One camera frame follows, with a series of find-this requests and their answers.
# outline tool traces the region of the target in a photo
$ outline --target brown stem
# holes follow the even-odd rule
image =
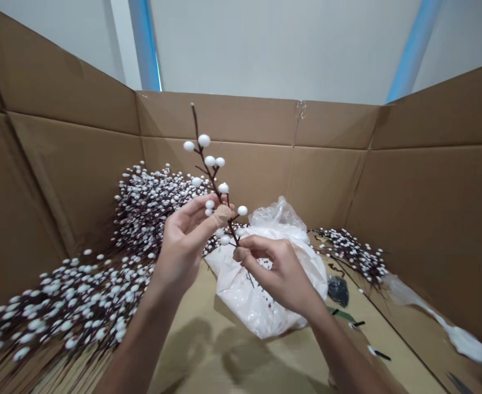
[[[197,168],[198,170],[201,170],[201,171],[203,171],[203,172],[204,172],[204,173],[205,173],[206,175],[208,175],[208,173],[207,173],[207,172],[206,172],[205,170],[203,170],[203,169],[202,169],[201,167],[199,167],[199,166],[196,166],[196,168]]]

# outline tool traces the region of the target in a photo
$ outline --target black plastic bag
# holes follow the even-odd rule
[[[327,282],[329,284],[329,297],[342,307],[346,308],[349,304],[349,289],[347,288],[346,280],[341,276],[329,275]]]

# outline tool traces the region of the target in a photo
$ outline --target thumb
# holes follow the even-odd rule
[[[232,211],[226,205],[220,205],[212,216],[201,222],[199,226],[186,236],[186,242],[190,248],[204,245],[206,241],[216,232],[218,228],[223,228],[232,218]]]
[[[258,281],[258,283],[263,288],[269,286],[274,280],[274,277],[273,277],[274,274],[269,270],[267,270],[266,268],[263,268],[254,258],[254,256],[252,256],[252,254],[248,249],[237,247],[236,251],[238,249],[244,249],[245,251],[247,251],[243,261],[241,262],[241,266],[245,267],[246,270],[252,274],[252,276],[256,279],[256,281]]]

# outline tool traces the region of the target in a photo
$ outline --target green tag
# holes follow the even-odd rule
[[[330,306],[327,306],[327,308],[329,308],[329,311],[331,313],[333,313],[336,308],[331,308]],[[343,317],[344,319],[348,320],[349,322],[351,323],[356,323],[356,320],[354,320],[354,317],[352,317],[351,315],[349,315],[348,313],[346,312],[342,312],[342,311],[339,311],[336,316],[339,316],[339,317]]]

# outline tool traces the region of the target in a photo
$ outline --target white plastic bag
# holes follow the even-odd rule
[[[246,235],[260,235],[270,239],[288,239],[316,291],[327,298],[327,274],[322,259],[310,248],[307,227],[294,209],[281,196],[268,208],[259,208],[250,215],[251,227]],[[291,312],[277,302],[267,300],[269,295],[250,283],[246,268],[232,258],[232,245],[220,246],[205,258],[217,276],[217,295],[235,315],[260,339],[281,335],[289,329],[307,325],[300,315]]]
[[[389,294],[397,305],[417,305],[433,316],[444,328],[458,353],[469,357],[471,360],[482,364],[482,343],[466,330],[450,326],[443,317],[438,315],[431,307],[409,286],[402,282],[396,275],[387,275],[383,282],[389,286]]]

